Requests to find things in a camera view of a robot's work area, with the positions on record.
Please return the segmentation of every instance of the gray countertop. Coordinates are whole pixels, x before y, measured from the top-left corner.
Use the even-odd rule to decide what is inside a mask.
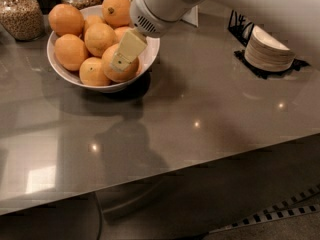
[[[319,133],[319,71],[257,78],[229,14],[206,9],[118,94],[61,79],[49,29],[15,42],[0,28],[0,215]]]

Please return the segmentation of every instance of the fruit bowl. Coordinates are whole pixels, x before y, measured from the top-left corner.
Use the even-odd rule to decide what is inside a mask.
[[[87,16],[92,15],[92,14],[102,16],[102,8],[101,8],[101,5],[92,6],[92,7],[82,9],[81,13],[84,16],[84,19],[86,19]],[[57,72],[57,74],[71,84],[74,84],[74,85],[77,85],[79,87],[83,87],[86,89],[103,92],[103,93],[113,93],[113,92],[121,91],[121,90],[125,89],[128,85],[135,82],[152,65],[152,63],[154,62],[154,60],[158,54],[159,47],[160,47],[160,39],[159,38],[147,37],[148,46],[139,55],[142,69],[140,71],[140,74],[137,75],[135,78],[133,78],[127,82],[124,82],[124,83],[115,83],[115,84],[112,84],[109,86],[88,86],[88,85],[84,85],[80,81],[80,78],[77,74],[68,71],[57,61],[57,58],[54,54],[54,44],[57,39],[58,39],[58,36],[56,35],[56,33],[54,31],[52,31],[49,36],[48,43],[47,43],[48,60],[51,64],[52,68]]]

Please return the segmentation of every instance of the white robotic arm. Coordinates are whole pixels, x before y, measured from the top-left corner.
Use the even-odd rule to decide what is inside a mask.
[[[204,0],[134,0],[130,15],[138,32],[161,37]],[[213,0],[245,15],[295,54],[320,69],[320,0]]]

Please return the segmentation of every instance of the stack of plates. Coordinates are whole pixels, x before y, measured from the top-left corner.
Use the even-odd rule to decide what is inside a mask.
[[[255,26],[244,57],[258,69],[280,72],[291,67],[295,54],[263,29]]]

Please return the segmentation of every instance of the orange fruit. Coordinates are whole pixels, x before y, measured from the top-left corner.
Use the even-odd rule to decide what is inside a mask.
[[[140,61],[136,58],[125,70],[124,72],[118,72],[111,68],[110,63],[115,51],[118,49],[119,44],[114,44],[109,47],[102,55],[101,68],[104,74],[115,83],[126,82],[136,76],[139,69]]]
[[[96,23],[105,23],[105,20],[99,15],[94,15],[94,14],[88,15],[88,17],[86,17],[84,20],[83,33],[82,33],[83,36],[87,32],[88,28]]]
[[[131,29],[129,26],[124,26],[124,27],[119,27],[119,28],[116,28],[114,30],[114,32],[116,33],[116,36],[117,36],[117,41],[118,43],[120,43],[124,33],[128,30],[128,29]]]
[[[101,69],[101,58],[90,57],[80,67],[79,77],[83,84],[89,86],[108,86],[111,80]]]
[[[105,21],[113,28],[129,25],[129,0],[103,0],[102,14]]]
[[[117,36],[109,25],[96,23],[88,28],[84,42],[93,56],[101,57],[107,48],[117,42]]]
[[[79,36],[84,26],[82,13],[70,4],[57,4],[49,12],[51,29],[58,35],[73,34]]]
[[[89,57],[84,42],[72,34],[65,34],[56,40],[54,53],[61,65],[70,71],[79,70],[81,64]]]

